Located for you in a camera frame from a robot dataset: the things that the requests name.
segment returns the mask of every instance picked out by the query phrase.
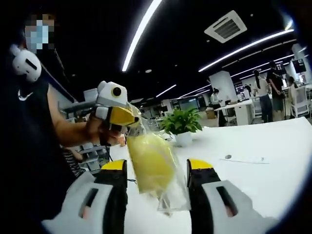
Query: white chair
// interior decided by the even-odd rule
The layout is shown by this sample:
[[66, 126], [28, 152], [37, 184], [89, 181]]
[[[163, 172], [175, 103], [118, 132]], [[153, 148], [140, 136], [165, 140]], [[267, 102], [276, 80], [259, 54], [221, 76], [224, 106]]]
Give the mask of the white chair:
[[259, 97], [252, 97], [253, 101], [253, 118], [261, 118], [262, 117], [262, 109], [260, 105]]
[[293, 97], [293, 104], [291, 104], [291, 113], [298, 118], [307, 115], [309, 110], [309, 102], [307, 100], [306, 87], [295, 89], [295, 97]]

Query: nike logo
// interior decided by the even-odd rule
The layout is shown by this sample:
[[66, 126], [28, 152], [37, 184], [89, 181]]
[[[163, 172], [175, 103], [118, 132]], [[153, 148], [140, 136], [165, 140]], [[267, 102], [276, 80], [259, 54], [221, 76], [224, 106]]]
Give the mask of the nike logo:
[[20, 89], [19, 89], [19, 92], [18, 92], [19, 100], [20, 100], [20, 101], [26, 101], [26, 100], [28, 99], [28, 97], [29, 97], [30, 95], [32, 95], [32, 94], [33, 94], [33, 93], [30, 93], [30, 94], [28, 94], [27, 96], [23, 97], [23, 96], [20, 94]]

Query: potted plant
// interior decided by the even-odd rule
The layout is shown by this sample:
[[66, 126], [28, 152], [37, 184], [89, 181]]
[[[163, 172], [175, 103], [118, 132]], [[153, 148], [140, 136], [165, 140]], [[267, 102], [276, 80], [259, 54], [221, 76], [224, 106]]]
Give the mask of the potted plant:
[[191, 133], [201, 130], [198, 120], [200, 115], [197, 109], [182, 111], [175, 109], [174, 113], [162, 121], [162, 126], [166, 133], [174, 134], [180, 146], [188, 146], [192, 143]]

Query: green plant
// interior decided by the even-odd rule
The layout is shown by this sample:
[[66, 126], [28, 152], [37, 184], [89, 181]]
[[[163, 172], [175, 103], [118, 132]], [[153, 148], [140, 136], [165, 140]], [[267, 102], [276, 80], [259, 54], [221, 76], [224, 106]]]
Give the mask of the green plant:
[[200, 115], [197, 109], [190, 109], [188, 111], [175, 109], [171, 116], [164, 118], [161, 125], [168, 134], [195, 133], [197, 130], [202, 131], [201, 125], [198, 122], [199, 119]]

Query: white pot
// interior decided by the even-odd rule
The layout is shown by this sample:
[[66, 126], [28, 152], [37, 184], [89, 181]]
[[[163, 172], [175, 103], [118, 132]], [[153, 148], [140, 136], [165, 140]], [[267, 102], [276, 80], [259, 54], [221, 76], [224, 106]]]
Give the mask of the white pot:
[[182, 147], [189, 146], [192, 143], [191, 132], [175, 135], [175, 140], [179, 146]]

